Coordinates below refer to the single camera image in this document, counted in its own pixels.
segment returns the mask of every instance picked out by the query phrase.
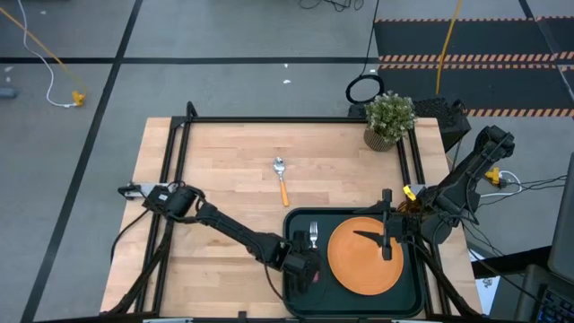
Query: white cable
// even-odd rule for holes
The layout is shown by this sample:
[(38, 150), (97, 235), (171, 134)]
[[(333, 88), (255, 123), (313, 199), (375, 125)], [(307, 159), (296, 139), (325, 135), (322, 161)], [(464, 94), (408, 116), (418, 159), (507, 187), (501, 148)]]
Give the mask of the white cable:
[(26, 19), (26, 12), (24, 11), (24, 6), (22, 5), (22, 0), (18, 0), (18, 5), (20, 6), (20, 10), (22, 11), (22, 18), (24, 20), (24, 38), (23, 38), (24, 47), (26, 47), (26, 49), (28, 49), (28, 51), (31, 52), (31, 54), (34, 54), (39, 59), (41, 59), (42, 62), (44, 62), (44, 65), (48, 68), (48, 71), (50, 71), (50, 86), (48, 87), (48, 91), (46, 92), (46, 100), (48, 100), (48, 102), (50, 102), (51, 105), (57, 106), (57, 107), (70, 108), (70, 107), (77, 106), (76, 103), (69, 103), (69, 104), (55, 103), (50, 99), (50, 92), (52, 91), (52, 86), (54, 85), (54, 71), (52, 71), (52, 67), (50, 67), (50, 65), (48, 64), (48, 62), (46, 61), (46, 59), (44, 59), (44, 57), (42, 55), (36, 53), (35, 51), (31, 50), (28, 47), (28, 44), (26, 43), (26, 39), (27, 39), (27, 35), (28, 35), (28, 33), (26, 32), (26, 31), (28, 31), (28, 20)]
[(502, 174), (509, 174), (510, 176), (512, 176), (518, 184), (518, 191), (516, 192), (511, 192), (511, 193), (490, 193), (490, 194), (484, 194), (481, 195), (481, 197), (489, 197), (489, 196), (513, 196), (515, 194), (518, 194), (520, 192), (522, 192), (522, 184), (520, 183), (520, 179), (518, 179), (518, 176), (514, 175), (511, 171), (508, 170), (501, 170), (500, 171), (500, 175)]

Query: wooden tabletop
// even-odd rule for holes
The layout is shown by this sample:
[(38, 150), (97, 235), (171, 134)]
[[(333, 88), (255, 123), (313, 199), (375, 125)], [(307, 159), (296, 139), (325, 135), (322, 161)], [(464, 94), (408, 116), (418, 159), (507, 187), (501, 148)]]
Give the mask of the wooden tabletop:
[[(149, 118), (135, 166), (134, 182), (157, 182), (169, 132), (169, 118)], [(302, 206), (368, 206), (382, 188), (403, 186), (396, 148), (375, 153), (363, 141), (364, 124), (192, 124), (183, 180), (201, 188), (207, 200), (254, 231), (283, 233), (283, 218)], [(419, 119), (416, 133), (427, 183), (448, 173), (435, 119)], [(409, 169), (413, 174), (409, 144)], [(273, 158), (285, 160), (285, 183), (291, 200), (283, 207)], [(175, 160), (170, 167), (173, 179)], [(393, 205), (404, 200), (394, 194)], [(128, 201), (122, 228), (139, 215), (141, 199)], [(101, 305), (109, 310), (126, 293), (142, 269), (151, 216), (130, 229), (118, 243)], [(444, 271), (466, 301), (481, 311), (462, 229), (440, 245)], [(281, 291), (281, 274), (270, 271)], [(155, 277), (150, 280), (146, 309), (151, 308)], [(439, 312), (438, 297), (433, 307)], [(161, 315), (230, 317), (245, 310), (249, 317), (290, 317), (269, 288), (263, 266), (245, 248), (203, 225), (175, 227)]]

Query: orange striped tape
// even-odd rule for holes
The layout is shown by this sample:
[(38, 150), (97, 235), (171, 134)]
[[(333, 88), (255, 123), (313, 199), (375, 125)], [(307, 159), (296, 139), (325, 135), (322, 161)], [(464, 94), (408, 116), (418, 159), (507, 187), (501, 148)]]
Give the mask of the orange striped tape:
[[(574, 51), (558, 54), (454, 54), (445, 55), (447, 63), (474, 63), (474, 62), (553, 62), (556, 59), (572, 59)], [(438, 63), (440, 55), (383, 55), (378, 58), (381, 62), (408, 62), (408, 63)]]
[(574, 16), (540, 16), (540, 17), (536, 17), (536, 19), (538, 21), (541, 21), (542, 19), (572, 19), (574, 18)]
[[(381, 64), (378, 69), (436, 69), (438, 64)], [(556, 69), (554, 64), (444, 64), (444, 69)]]
[(559, 59), (574, 59), (574, 51), (560, 52), (560, 53), (554, 54), (554, 56), (556, 58), (559, 58)]
[(574, 117), (574, 109), (469, 109), (468, 117)]
[[(458, 18), (457, 22), (533, 22), (534, 18)], [(378, 18), (375, 22), (450, 22), (450, 18)]]

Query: orange plate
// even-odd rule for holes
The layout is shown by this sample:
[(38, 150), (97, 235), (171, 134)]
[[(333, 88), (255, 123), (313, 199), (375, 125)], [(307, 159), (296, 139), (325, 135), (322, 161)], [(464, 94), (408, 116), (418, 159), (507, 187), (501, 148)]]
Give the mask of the orange plate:
[(403, 273), (403, 249), (391, 239), (393, 259), (385, 261), (377, 243), (356, 233), (383, 233), (383, 223), (369, 217), (354, 217), (333, 231), (327, 248), (331, 271), (345, 288), (361, 295), (388, 291)]

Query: black tray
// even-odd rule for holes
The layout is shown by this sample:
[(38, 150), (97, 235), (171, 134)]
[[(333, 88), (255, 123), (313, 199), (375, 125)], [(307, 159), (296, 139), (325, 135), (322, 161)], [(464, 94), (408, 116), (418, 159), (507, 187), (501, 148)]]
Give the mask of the black tray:
[[(297, 230), (309, 230), (311, 221), (316, 221), (319, 234), (317, 248), (328, 265), (326, 250), (331, 233), (343, 221), (355, 216), (358, 208), (297, 208), (285, 216), (283, 235), (287, 239)], [(410, 318), (422, 310), (422, 269), (417, 261), (413, 246), (403, 245), (404, 267), (398, 282), (390, 290), (375, 296), (364, 296), (343, 287), (329, 268), (321, 268), (319, 282), (309, 287), (304, 295), (285, 288), (290, 277), (283, 274), (283, 298), (285, 307), (296, 317), (320, 318)], [(322, 301), (318, 298), (328, 286)]]

